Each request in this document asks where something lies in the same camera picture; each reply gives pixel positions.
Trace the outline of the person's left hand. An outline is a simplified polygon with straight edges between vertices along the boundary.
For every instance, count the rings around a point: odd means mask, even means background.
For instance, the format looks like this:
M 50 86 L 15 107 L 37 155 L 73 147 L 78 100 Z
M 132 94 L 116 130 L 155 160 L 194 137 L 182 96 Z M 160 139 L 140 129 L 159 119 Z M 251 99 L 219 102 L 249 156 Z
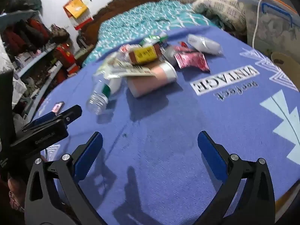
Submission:
M 24 212 L 24 202 L 26 197 L 26 185 L 12 177 L 8 180 L 10 205 L 12 209 Z

